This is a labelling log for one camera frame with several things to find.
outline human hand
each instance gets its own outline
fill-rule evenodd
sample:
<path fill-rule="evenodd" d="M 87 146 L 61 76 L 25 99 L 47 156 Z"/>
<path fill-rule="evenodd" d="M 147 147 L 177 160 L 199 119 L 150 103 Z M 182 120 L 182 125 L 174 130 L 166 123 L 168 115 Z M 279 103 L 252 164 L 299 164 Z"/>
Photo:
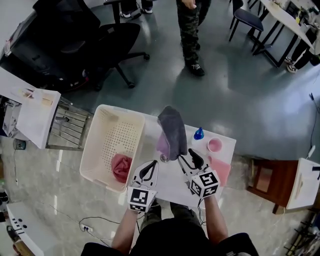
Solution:
<path fill-rule="evenodd" d="M 193 10 L 197 8 L 196 6 L 196 0 L 181 0 L 184 5 L 189 8 L 190 10 Z"/>

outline camouflage pants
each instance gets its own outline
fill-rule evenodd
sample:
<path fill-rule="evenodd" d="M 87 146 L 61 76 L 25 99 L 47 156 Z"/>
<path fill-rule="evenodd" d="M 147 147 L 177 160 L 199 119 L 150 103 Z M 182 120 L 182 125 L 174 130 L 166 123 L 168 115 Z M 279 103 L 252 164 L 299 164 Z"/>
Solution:
<path fill-rule="evenodd" d="M 205 20 L 210 4 L 211 0 L 196 0 L 196 8 L 191 10 L 181 0 L 176 0 L 182 50 L 186 61 L 198 61 L 199 59 L 196 53 L 199 39 L 197 29 Z"/>

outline plastic basket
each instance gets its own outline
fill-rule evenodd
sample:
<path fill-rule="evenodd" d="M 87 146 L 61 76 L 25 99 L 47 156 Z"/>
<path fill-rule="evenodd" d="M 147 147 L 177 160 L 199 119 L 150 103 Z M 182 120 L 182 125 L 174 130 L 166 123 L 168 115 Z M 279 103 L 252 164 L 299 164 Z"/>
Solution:
<path fill-rule="evenodd" d="M 123 112 L 107 105 L 100 105 L 94 113 L 80 164 L 81 175 L 107 189 L 123 193 L 130 172 L 139 161 L 139 142 L 143 134 L 145 118 L 142 115 Z M 126 183 L 116 180 L 111 169 L 115 154 L 132 158 Z"/>

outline tiled floor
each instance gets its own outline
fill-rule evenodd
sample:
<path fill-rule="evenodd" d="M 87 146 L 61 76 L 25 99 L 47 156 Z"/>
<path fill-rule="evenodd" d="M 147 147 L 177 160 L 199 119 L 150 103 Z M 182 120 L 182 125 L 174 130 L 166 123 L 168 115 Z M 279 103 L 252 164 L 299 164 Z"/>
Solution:
<path fill-rule="evenodd" d="M 25 201 L 50 227 L 61 240 L 61 255 L 79 256 L 85 243 L 100 243 L 80 230 L 78 222 L 82 218 L 103 217 L 121 221 L 127 199 L 82 178 L 79 173 L 81 152 L 63 151 L 61 155 L 59 150 L 41 150 L 28 142 L 26 150 L 14 153 L 13 140 L 4 137 L 1 146 L 6 187 L 11 199 Z M 59 158 L 61 163 L 57 171 Z M 219 201 L 229 234 L 248 233 L 261 256 L 283 255 L 283 246 L 290 241 L 294 228 L 299 226 L 307 212 L 272 214 L 273 203 L 245 190 L 250 161 L 234 155 L 231 165 L 227 187 Z M 55 197 L 57 214 L 52 207 Z M 169 203 L 161 201 L 160 204 L 163 218 L 172 217 Z M 94 228 L 94 235 L 105 239 L 109 245 L 118 226 L 102 219 L 86 219 L 83 223 Z"/>

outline metal rack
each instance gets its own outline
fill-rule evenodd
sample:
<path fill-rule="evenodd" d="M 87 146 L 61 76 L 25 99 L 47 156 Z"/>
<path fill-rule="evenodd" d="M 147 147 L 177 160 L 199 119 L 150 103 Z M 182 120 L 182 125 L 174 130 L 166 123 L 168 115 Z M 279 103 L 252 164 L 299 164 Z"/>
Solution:
<path fill-rule="evenodd" d="M 92 118 L 93 114 L 74 107 L 61 97 L 52 119 L 46 149 L 82 151 Z"/>

